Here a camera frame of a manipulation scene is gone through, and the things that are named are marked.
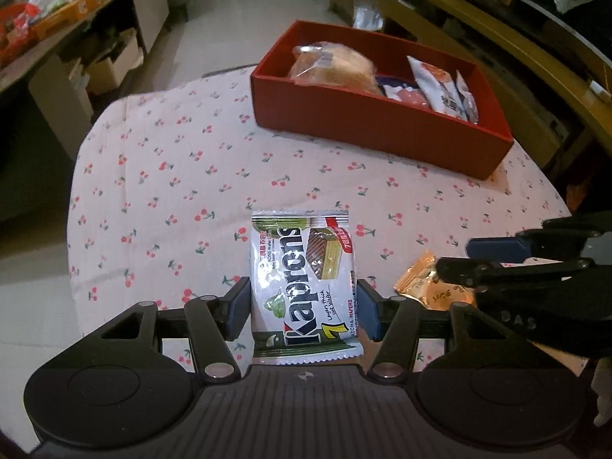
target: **white floor tile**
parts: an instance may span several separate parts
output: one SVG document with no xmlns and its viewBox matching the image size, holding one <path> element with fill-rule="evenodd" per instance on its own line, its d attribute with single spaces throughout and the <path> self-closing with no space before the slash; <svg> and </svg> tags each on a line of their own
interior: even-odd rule
<svg viewBox="0 0 612 459">
<path fill-rule="evenodd" d="M 32 373 L 80 338 L 66 245 L 0 260 L 0 428 L 29 451 L 38 444 L 23 407 Z"/>
<path fill-rule="evenodd" d="M 60 351 L 0 343 L 0 428 L 26 451 L 39 441 L 23 406 L 23 390 L 32 373 Z"/>
<path fill-rule="evenodd" d="M 327 0 L 192 0 L 190 20 L 162 31 L 135 92 L 166 90 L 204 74 L 259 62 L 298 19 L 343 24 Z"/>
<path fill-rule="evenodd" d="M 65 348 L 76 317 L 65 245 L 0 260 L 0 342 Z"/>
</svg>

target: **wooden shelf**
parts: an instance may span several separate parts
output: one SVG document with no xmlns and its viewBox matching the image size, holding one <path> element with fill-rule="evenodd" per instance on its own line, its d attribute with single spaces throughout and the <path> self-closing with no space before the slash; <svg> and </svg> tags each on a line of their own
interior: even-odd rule
<svg viewBox="0 0 612 459">
<path fill-rule="evenodd" d="M 612 107 L 588 83 L 537 44 L 466 0 L 426 0 L 487 37 L 545 81 L 580 116 L 612 153 Z"/>
<path fill-rule="evenodd" d="M 495 96 L 504 110 L 512 134 L 527 150 L 539 167 L 545 167 L 555 156 L 561 142 L 537 114 L 489 66 L 477 60 L 462 44 L 435 26 L 414 10 L 397 0 L 377 0 L 378 10 L 397 22 L 421 44 L 437 48 L 465 60 L 475 62 L 486 74 Z"/>
</svg>

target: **tiled floor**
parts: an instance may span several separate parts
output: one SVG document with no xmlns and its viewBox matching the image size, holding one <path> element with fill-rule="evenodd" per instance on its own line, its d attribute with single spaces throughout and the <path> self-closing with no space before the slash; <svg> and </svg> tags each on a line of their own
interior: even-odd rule
<svg viewBox="0 0 612 459">
<path fill-rule="evenodd" d="M 139 92 L 257 63 L 296 19 L 342 23 L 327 11 L 327 0 L 194 0 L 189 16 L 159 38 L 143 66 Z"/>
<path fill-rule="evenodd" d="M 164 90 L 203 74 L 258 62 L 296 19 L 339 24 L 327 0 L 194 0 L 190 20 L 162 32 L 134 92 Z M 21 396 L 30 374 L 79 336 L 68 283 L 65 215 L 43 209 L 0 224 L 0 428 L 37 444 Z"/>
</svg>

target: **matcha wafer package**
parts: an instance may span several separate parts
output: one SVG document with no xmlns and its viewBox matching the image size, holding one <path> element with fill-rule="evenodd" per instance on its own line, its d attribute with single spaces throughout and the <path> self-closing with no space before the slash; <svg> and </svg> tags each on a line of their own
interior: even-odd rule
<svg viewBox="0 0 612 459">
<path fill-rule="evenodd" d="M 251 229 L 253 361 L 363 354 L 348 212 L 256 212 Z"/>
</svg>

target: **wafer image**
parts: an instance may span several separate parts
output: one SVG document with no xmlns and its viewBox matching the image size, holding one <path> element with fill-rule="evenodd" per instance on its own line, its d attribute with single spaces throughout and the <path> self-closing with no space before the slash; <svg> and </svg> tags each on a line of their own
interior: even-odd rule
<svg viewBox="0 0 612 459">
<path fill-rule="evenodd" d="M 313 228 L 306 246 L 306 261 L 320 280 L 334 280 L 340 270 L 342 246 L 336 234 L 326 228 Z"/>
</svg>

